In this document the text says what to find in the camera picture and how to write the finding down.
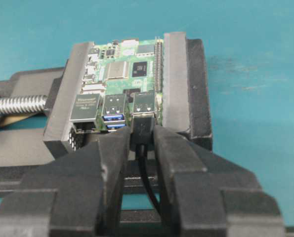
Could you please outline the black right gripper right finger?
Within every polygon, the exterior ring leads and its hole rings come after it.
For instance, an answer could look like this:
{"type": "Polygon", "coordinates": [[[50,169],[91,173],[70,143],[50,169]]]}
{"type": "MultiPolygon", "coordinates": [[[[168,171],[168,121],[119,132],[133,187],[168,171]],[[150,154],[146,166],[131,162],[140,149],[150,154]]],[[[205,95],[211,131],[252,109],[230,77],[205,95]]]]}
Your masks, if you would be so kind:
{"type": "Polygon", "coordinates": [[[283,237],[276,200],[256,176],[183,136],[154,128],[162,223],[179,237],[283,237]]]}

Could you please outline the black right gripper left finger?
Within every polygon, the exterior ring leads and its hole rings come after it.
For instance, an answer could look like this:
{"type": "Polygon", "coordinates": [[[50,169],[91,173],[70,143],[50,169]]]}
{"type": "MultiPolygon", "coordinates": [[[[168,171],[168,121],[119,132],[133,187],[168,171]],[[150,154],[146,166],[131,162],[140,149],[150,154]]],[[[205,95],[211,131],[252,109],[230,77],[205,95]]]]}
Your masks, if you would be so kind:
{"type": "Polygon", "coordinates": [[[0,204],[0,237],[116,236],[130,129],[26,173],[0,204]]]}

